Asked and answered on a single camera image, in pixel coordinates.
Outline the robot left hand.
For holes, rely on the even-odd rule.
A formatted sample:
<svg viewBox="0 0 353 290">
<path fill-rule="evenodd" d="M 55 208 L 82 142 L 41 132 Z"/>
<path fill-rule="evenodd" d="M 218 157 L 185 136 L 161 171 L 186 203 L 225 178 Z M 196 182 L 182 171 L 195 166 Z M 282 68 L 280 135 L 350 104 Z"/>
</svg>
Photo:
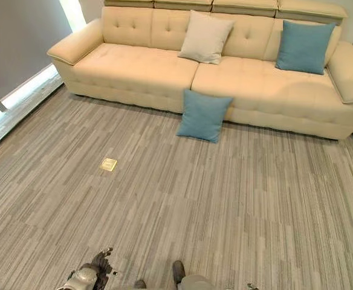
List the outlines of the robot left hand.
<svg viewBox="0 0 353 290">
<path fill-rule="evenodd" d="M 112 247 L 108 247 L 104 250 L 101 250 L 91 262 L 91 265 L 95 267 L 95 271 L 97 273 L 97 280 L 93 287 L 93 289 L 105 289 L 105 286 L 109 280 L 109 275 L 115 272 L 112 270 L 112 266 L 107 259 L 108 256 L 111 255 L 113 251 Z"/>
</svg>

